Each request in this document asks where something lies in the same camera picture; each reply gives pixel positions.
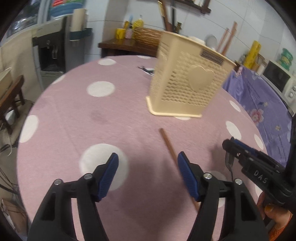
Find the person's right hand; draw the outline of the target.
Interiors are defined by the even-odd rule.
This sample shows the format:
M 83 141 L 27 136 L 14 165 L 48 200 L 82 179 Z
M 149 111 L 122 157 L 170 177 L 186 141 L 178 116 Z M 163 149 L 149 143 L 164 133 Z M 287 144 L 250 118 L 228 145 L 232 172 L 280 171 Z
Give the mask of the person's right hand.
M 257 207 L 263 219 L 267 216 L 275 221 L 275 225 L 268 233 L 269 240 L 275 240 L 283 232 L 291 220 L 292 214 L 290 211 L 274 204 L 267 204 L 266 206 L 263 206 L 264 200 L 265 193 L 262 192 L 258 198 Z

